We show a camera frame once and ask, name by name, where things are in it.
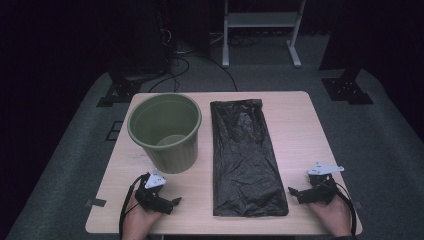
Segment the black stand base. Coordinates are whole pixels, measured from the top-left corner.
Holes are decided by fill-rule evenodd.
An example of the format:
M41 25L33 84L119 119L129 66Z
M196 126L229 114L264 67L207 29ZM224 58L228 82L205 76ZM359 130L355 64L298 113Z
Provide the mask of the black stand base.
M323 78L322 83L332 101L346 101L351 105L368 105L373 101L356 82L360 67L346 68L338 78Z
M115 103L129 103L139 92L141 82L129 80L117 66L109 65L108 74L112 83L106 95L98 101L98 107L112 107Z

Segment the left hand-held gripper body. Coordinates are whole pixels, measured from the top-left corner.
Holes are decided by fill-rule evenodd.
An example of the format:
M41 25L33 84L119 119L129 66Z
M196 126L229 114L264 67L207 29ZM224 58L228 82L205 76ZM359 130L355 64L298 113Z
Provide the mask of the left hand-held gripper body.
M170 214L173 211L174 203L159 196L159 192L165 184L166 179L157 169L142 175L140 185L135 193L136 200L144 209Z

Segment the person's right hand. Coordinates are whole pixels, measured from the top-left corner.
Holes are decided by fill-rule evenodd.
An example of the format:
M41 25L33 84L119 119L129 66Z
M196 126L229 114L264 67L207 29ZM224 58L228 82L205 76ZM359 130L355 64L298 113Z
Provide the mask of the person's right hand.
M309 203L308 207L332 237L352 235L350 209L340 197L335 196L327 205Z

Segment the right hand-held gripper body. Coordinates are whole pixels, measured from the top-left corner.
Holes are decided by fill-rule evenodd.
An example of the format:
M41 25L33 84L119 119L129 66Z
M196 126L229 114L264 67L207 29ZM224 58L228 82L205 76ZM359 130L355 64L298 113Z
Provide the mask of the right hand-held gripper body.
M311 188L297 193L298 202L300 204L317 202L329 204L338 192L333 173L343 171L342 166L317 162L307 171Z

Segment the black plastic garbage bag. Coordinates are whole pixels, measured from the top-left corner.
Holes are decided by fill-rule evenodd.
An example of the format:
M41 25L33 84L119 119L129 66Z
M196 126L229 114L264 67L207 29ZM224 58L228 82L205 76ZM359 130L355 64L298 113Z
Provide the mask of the black plastic garbage bag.
M213 214L285 216L287 198L260 99L214 101Z

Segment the black tape floor outline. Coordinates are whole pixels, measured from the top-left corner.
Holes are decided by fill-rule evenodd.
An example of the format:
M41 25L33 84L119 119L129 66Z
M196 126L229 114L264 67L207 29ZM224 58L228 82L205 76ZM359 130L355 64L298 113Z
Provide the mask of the black tape floor outline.
M105 140L106 141L116 141L120 134L123 122L122 121L114 121L110 130L108 131Z

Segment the dark cabinet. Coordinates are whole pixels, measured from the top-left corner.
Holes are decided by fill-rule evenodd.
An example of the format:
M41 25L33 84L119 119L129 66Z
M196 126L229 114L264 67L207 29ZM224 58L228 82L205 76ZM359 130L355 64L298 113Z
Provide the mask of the dark cabinet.
M128 67L144 74L167 67L153 0L117 0L118 20L111 37Z

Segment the green plastic trash bin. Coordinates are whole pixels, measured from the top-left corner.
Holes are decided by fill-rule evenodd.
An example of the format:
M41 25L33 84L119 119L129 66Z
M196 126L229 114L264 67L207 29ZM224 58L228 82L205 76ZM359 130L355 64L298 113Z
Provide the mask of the green plastic trash bin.
M192 98L164 93L148 97L131 111L127 131L159 171L179 174L196 162L201 123L200 107Z

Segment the white metal stand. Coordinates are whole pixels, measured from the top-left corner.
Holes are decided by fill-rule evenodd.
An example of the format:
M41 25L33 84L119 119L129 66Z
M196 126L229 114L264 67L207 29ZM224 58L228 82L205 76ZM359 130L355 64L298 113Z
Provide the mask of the white metal stand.
M229 0L224 0L222 66L230 65L228 36L233 28L291 28L291 39L286 41L295 68L302 66L295 48L307 0L300 0L296 12L234 13L228 10Z

